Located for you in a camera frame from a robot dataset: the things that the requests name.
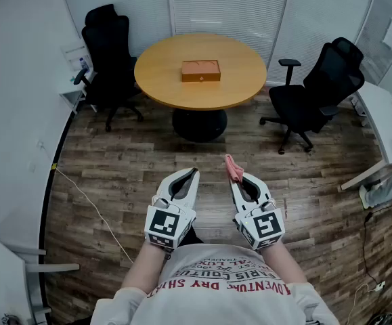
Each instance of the black pants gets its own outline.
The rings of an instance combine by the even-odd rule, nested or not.
[[[203,243],[203,241],[199,239],[199,237],[197,237],[194,228],[191,227],[191,229],[187,232],[186,236],[183,238],[179,246],[187,246],[194,243]]]

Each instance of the black office chair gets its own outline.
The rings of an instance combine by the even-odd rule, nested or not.
[[[141,113],[127,99],[140,93],[134,88],[134,66],[136,57],[128,50],[129,19],[118,16],[113,5],[105,5],[91,10],[85,18],[86,26],[81,34],[92,57],[93,69],[97,72],[90,83],[86,70],[81,70],[74,84],[86,84],[86,103],[99,107],[110,107],[106,121],[106,131],[111,131],[111,120],[120,106],[132,110],[143,120]]]
[[[280,117],[262,117],[259,121],[261,125],[267,121],[287,125],[278,154],[284,154],[284,145],[292,131],[307,142],[305,151],[310,152],[313,144],[305,132],[311,130],[318,133],[339,112],[337,105],[364,84],[364,76],[358,68],[360,64],[353,56],[359,49],[347,42],[349,49],[344,41],[341,42],[342,48],[325,43],[316,65],[304,79],[304,86],[290,85],[294,66],[301,66],[298,60],[278,61],[281,66],[288,67],[286,85],[271,88],[269,96]]]

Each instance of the black table base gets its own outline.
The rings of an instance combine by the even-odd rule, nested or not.
[[[219,137],[227,126],[224,110],[189,111],[175,109],[173,128],[176,133],[192,142],[209,142]]]

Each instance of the forearm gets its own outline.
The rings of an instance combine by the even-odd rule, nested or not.
[[[138,288],[149,294],[158,286],[166,253],[157,246],[144,242],[140,253],[122,283],[122,288]]]
[[[279,241],[261,249],[265,263],[283,279],[285,283],[306,283],[304,271],[290,255],[284,244]]]

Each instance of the white t-shirt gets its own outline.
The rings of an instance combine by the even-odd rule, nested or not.
[[[150,294],[122,288],[96,303],[93,325],[339,325],[310,283],[285,284],[245,248],[191,244],[175,250]]]

